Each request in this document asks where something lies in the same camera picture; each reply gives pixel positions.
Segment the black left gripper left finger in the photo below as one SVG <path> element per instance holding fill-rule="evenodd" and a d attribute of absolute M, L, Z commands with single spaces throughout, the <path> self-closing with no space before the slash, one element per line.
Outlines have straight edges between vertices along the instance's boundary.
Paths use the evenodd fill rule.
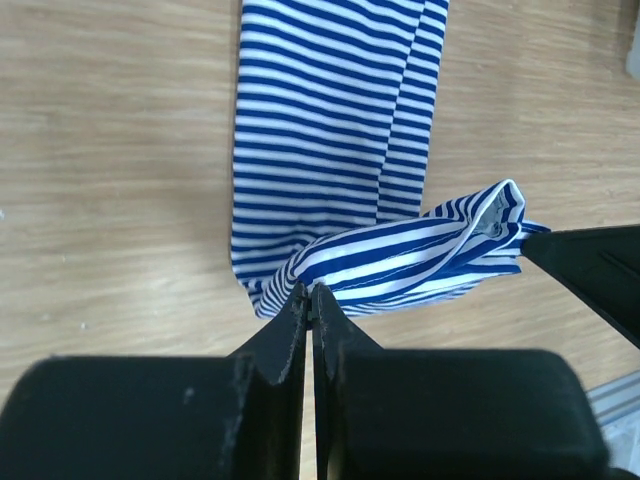
<path fill-rule="evenodd" d="M 54 356 L 1 413 L 5 479 L 295 479 L 306 290 L 225 357 Z"/>

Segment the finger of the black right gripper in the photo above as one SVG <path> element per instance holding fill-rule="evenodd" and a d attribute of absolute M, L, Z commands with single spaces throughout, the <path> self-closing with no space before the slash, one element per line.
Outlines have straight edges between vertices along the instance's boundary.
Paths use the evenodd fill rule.
<path fill-rule="evenodd" d="M 639 345 L 639 227 L 536 233 L 523 255 Z"/>

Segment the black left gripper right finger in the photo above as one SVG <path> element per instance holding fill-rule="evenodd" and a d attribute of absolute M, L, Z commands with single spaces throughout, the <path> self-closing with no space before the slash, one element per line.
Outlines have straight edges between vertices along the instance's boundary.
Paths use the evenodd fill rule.
<path fill-rule="evenodd" d="M 313 290 L 321 479 L 605 479 L 579 378 L 541 349 L 386 349 Z"/>

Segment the blue white striped tank top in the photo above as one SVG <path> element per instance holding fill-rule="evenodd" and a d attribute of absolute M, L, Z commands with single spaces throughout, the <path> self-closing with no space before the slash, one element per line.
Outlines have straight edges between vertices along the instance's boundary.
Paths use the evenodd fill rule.
<path fill-rule="evenodd" d="M 519 272 L 543 226 L 514 181 L 421 208 L 448 9 L 243 4 L 230 247 L 257 317 L 297 285 L 324 285 L 363 316 Z"/>

